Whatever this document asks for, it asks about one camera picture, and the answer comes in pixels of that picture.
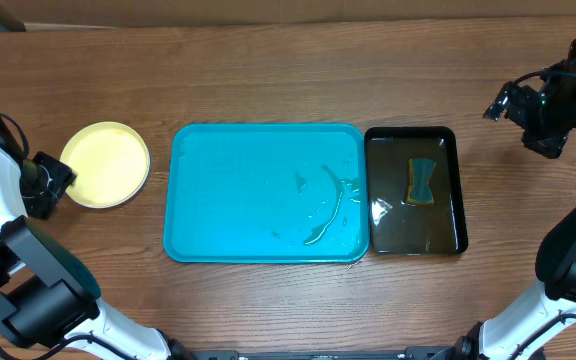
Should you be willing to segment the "yellow plate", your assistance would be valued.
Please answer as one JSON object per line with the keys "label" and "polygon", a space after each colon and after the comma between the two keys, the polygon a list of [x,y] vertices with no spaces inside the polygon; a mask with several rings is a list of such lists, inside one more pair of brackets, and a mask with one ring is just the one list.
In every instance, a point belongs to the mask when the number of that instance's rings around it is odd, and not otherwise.
{"label": "yellow plate", "polygon": [[77,132],[65,145],[60,161],[75,174],[67,195],[94,209],[128,201],[142,188],[150,170],[150,153],[142,137],[131,127],[110,121]]}

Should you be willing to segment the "green yellow sponge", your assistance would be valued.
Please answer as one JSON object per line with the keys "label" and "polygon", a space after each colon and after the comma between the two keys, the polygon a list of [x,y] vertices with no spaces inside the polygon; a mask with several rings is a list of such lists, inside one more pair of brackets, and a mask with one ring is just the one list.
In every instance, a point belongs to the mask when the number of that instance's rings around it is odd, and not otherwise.
{"label": "green yellow sponge", "polygon": [[436,162],[427,158],[408,160],[408,184],[406,203],[410,205],[432,205],[434,197],[430,188]]}

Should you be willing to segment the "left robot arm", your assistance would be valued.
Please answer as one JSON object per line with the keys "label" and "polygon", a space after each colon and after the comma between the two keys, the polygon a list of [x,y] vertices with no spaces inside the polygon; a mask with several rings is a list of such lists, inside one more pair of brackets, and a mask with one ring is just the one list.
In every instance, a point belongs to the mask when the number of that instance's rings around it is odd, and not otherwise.
{"label": "left robot arm", "polygon": [[[40,344],[46,358],[65,348],[100,359],[191,359],[156,328],[137,324],[101,297],[88,268],[33,224],[47,219],[76,176],[39,152],[0,113],[0,335],[19,348]],[[9,358],[0,345],[0,357]]]}

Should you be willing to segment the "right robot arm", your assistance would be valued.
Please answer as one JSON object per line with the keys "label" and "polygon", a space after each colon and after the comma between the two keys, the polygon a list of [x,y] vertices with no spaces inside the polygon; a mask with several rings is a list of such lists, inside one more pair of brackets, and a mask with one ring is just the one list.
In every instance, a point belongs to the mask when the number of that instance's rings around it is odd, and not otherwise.
{"label": "right robot arm", "polygon": [[[576,130],[576,38],[567,57],[505,83],[484,112],[518,125],[525,148],[556,159]],[[543,238],[535,279],[497,316],[476,323],[439,359],[541,359],[576,324],[576,206]]]}

